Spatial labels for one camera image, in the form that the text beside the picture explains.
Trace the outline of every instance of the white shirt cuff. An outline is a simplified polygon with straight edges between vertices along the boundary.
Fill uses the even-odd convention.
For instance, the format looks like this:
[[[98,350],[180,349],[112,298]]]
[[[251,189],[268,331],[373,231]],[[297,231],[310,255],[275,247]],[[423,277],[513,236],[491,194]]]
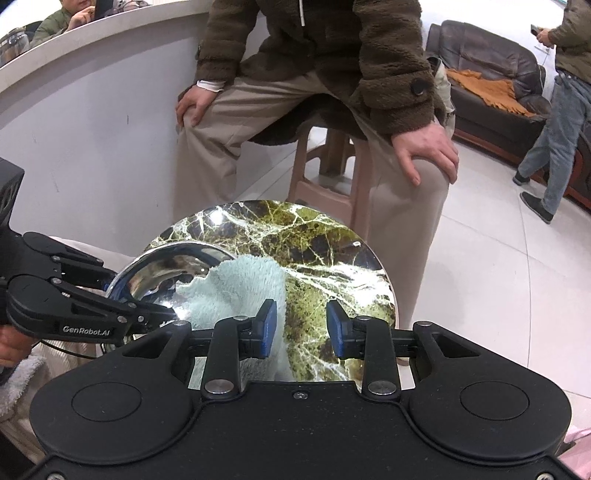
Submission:
[[[197,86],[204,88],[210,92],[221,92],[226,82],[208,82],[207,80],[199,80]]]

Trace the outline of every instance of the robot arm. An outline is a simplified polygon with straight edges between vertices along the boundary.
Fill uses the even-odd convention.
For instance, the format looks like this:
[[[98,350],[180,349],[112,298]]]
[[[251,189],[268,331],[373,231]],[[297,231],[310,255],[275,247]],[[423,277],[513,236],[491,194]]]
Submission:
[[[8,221],[24,172],[0,159],[0,323],[34,338],[121,344],[176,319],[171,309],[120,303],[78,287],[105,290],[115,272],[99,258]]]

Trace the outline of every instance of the round marble tray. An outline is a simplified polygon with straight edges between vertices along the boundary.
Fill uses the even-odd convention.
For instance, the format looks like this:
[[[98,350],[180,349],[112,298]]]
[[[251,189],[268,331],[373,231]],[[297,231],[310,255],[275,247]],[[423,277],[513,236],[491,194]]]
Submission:
[[[394,293],[377,257],[352,230],[309,207],[270,200],[217,206],[177,222],[145,250],[190,240],[272,257],[285,269],[284,339],[296,381],[361,381],[362,362],[332,352],[327,301],[338,299],[350,316],[396,323]]]

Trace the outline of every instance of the man's right hand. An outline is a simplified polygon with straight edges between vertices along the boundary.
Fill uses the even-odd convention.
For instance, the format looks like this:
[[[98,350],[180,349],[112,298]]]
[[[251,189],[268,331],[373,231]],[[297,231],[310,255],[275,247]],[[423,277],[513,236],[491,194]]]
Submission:
[[[11,325],[0,326],[0,367],[14,367],[31,353],[35,339]]]
[[[177,124],[182,127],[184,114],[187,110],[194,107],[195,110],[191,115],[191,126],[195,127],[195,125],[201,121],[209,106],[216,99],[217,94],[218,92],[212,92],[205,88],[198,87],[197,85],[193,85],[187,93],[184,94],[179,103],[177,103]]]
[[[86,25],[87,23],[92,22],[93,17],[95,16],[95,7],[86,7],[84,10],[80,10],[78,13],[74,14],[70,19],[70,24],[66,31],[74,30],[75,28],[81,27],[82,25]]]
[[[554,47],[554,44],[552,43],[552,41],[550,40],[550,38],[548,36],[549,32],[550,32],[549,28],[544,28],[543,30],[540,31],[540,33],[538,33],[538,36],[536,38],[544,47],[552,48],[552,47]]]
[[[413,157],[431,160],[445,172],[450,183],[456,182],[460,157],[441,125],[432,122],[419,130],[393,135],[392,147],[403,172],[415,187],[421,184],[421,177],[414,166]]]

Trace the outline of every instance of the beige fabric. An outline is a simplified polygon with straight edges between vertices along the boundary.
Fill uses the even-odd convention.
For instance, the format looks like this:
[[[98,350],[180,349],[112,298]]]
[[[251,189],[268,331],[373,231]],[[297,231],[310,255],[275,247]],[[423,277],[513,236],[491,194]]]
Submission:
[[[183,195],[176,219],[231,202],[242,143],[314,93],[328,93],[314,73],[272,83],[240,78],[216,98],[195,128],[189,110],[178,137],[176,189]],[[354,115],[368,137],[375,165],[368,244],[394,286],[399,326],[409,328],[449,181],[433,163],[416,159],[421,185],[414,187],[389,141]]]
[[[443,62],[439,63],[439,68],[435,72],[435,91],[445,105],[446,120],[443,126],[447,136],[451,138],[456,130],[456,108],[452,102],[452,84],[449,83]]]
[[[101,258],[105,262],[105,267],[115,271],[121,270],[124,266],[129,264],[131,257],[126,255],[108,252],[100,248],[92,247],[90,245],[81,244],[80,242],[62,240],[56,238],[66,245],[82,250],[94,257]],[[67,342],[51,342],[62,349],[82,353],[88,356],[96,356],[96,345],[89,345],[86,343],[67,343]],[[45,358],[46,363],[43,365],[31,379],[24,395],[19,399],[14,411],[6,417],[0,418],[0,431],[22,452],[29,460],[34,463],[39,463],[44,457],[41,446],[37,442],[37,438],[33,433],[31,424],[29,423],[29,409],[31,401],[37,391],[45,385],[52,378],[57,377],[79,365],[82,365],[88,360],[76,358],[75,356],[66,355],[58,352],[45,345],[37,345],[34,352]]]

